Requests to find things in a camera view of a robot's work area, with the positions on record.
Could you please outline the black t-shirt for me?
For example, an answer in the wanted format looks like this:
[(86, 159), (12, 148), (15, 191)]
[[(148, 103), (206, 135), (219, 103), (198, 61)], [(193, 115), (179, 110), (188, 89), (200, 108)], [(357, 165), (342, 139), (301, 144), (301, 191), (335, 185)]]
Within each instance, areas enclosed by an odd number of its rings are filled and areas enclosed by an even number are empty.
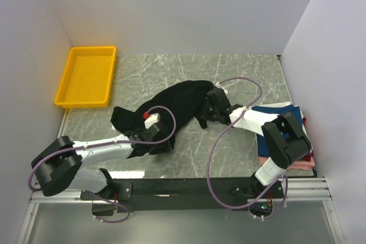
[(159, 92), (135, 111), (114, 107), (110, 121), (116, 130), (124, 134), (126, 131), (145, 129), (146, 113), (159, 113), (160, 122), (173, 134), (177, 134), (193, 118), (205, 129), (207, 122), (200, 118), (200, 110), (206, 94), (213, 89), (211, 81), (183, 81)]

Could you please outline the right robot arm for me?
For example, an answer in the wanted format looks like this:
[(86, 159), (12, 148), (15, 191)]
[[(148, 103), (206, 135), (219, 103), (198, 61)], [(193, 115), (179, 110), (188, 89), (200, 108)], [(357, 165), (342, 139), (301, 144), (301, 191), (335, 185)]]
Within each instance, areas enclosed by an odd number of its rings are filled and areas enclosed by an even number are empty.
[(312, 151), (312, 144), (303, 126), (290, 112), (263, 113), (251, 107), (231, 105), (223, 89), (215, 88), (206, 94), (202, 118), (230, 127), (249, 130), (264, 138), (268, 159), (252, 175), (253, 195), (265, 197), (271, 183), (294, 162)]

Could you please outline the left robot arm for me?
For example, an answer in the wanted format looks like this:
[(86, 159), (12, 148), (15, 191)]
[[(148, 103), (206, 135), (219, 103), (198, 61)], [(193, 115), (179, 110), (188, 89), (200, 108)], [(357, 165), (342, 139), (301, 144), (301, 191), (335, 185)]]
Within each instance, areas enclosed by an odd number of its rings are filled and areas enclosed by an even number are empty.
[(170, 129), (157, 122), (147, 129), (97, 141), (73, 142), (68, 136), (59, 137), (31, 163), (32, 175), (39, 183), (37, 189), (46, 197), (79, 189), (108, 199), (114, 194), (112, 177), (104, 168), (90, 170), (89, 166), (170, 151), (175, 131), (175, 127)]

